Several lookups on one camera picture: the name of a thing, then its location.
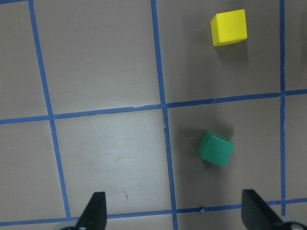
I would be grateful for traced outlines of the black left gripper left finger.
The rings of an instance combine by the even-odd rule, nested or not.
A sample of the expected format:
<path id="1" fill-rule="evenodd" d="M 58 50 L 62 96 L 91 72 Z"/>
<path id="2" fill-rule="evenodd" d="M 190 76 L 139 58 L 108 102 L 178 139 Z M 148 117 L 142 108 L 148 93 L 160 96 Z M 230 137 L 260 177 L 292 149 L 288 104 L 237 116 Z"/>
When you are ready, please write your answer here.
<path id="1" fill-rule="evenodd" d="M 76 230 L 104 230 L 106 224 L 106 194 L 95 192 L 74 228 Z"/>

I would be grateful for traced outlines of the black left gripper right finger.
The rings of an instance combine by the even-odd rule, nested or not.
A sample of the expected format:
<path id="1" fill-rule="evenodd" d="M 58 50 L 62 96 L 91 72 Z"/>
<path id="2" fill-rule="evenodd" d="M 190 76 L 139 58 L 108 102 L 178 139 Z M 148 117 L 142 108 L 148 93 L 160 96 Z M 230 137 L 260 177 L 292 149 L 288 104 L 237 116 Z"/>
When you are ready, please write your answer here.
<path id="1" fill-rule="evenodd" d="M 247 230 L 283 229 L 283 221 L 252 189 L 242 190 L 241 219 Z"/>

